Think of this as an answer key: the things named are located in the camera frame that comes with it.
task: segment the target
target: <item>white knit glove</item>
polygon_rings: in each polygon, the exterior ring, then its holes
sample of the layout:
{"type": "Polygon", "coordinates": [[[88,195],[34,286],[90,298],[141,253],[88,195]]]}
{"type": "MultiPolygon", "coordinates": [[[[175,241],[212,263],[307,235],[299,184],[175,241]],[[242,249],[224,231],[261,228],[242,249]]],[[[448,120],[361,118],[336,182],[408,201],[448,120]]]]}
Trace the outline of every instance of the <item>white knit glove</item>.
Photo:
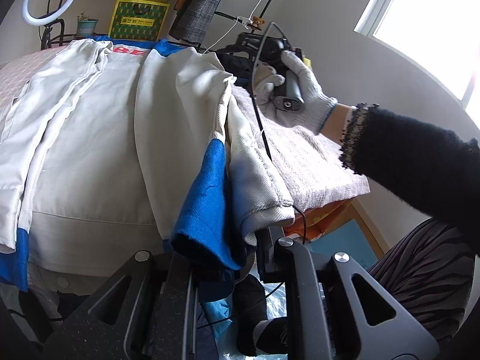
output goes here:
{"type": "Polygon", "coordinates": [[[275,108],[270,101],[270,94],[275,86],[282,85],[285,79],[276,74],[277,72],[272,67],[268,67],[267,71],[265,66],[259,67],[257,71],[257,74],[260,73],[259,78],[255,78],[257,104],[266,117],[280,125],[285,127],[303,126],[316,135],[323,128],[325,121],[335,108],[337,99],[328,97],[322,92],[322,87],[314,73],[293,52],[282,52],[282,61],[298,77],[305,103],[303,110],[295,112],[281,111],[275,108]]]}

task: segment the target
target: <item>rolled mat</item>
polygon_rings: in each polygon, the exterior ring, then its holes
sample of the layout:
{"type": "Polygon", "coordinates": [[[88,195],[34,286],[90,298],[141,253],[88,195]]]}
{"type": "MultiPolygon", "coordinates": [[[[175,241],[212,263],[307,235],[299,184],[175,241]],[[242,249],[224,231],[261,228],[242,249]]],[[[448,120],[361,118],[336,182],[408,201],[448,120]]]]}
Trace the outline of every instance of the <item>rolled mat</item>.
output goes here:
{"type": "Polygon", "coordinates": [[[219,4],[220,0],[188,0],[177,14],[170,36],[201,44],[219,4]]]}

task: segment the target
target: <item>green patterned box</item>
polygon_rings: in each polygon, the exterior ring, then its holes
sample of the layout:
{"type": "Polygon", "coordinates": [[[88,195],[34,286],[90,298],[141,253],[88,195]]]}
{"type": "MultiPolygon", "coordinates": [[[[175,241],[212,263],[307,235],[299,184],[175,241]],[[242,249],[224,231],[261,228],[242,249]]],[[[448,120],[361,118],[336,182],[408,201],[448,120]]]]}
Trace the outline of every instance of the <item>green patterned box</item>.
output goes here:
{"type": "Polygon", "coordinates": [[[156,42],[169,6],[159,0],[117,0],[109,37],[156,42]]]}

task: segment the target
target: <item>black fuzzy sweater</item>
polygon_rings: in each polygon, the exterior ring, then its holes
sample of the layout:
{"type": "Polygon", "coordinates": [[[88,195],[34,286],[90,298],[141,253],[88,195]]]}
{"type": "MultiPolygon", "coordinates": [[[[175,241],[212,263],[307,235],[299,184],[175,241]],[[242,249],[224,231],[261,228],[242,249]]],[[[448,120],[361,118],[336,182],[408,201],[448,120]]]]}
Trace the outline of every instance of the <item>black fuzzy sweater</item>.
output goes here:
{"type": "Polygon", "coordinates": [[[480,148],[449,130],[359,104],[343,139],[345,167],[419,211],[458,227],[480,254],[480,148]]]}

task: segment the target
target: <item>white textured blanket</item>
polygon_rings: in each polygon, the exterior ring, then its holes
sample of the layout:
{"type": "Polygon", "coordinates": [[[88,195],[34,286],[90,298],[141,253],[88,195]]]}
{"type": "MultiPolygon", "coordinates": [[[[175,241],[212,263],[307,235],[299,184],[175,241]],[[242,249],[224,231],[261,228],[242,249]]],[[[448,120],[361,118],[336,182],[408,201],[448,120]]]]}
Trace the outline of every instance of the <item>white textured blanket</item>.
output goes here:
{"type": "MultiPolygon", "coordinates": [[[[264,148],[250,95],[237,86],[233,86],[232,94],[249,120],[258,145],[264,148]]],[[[323,207],[370,192],[365,176],[342,167],[336,143],[303,127],[286,128],[261,117],[274,165],[299,209],[323,207]]]]}

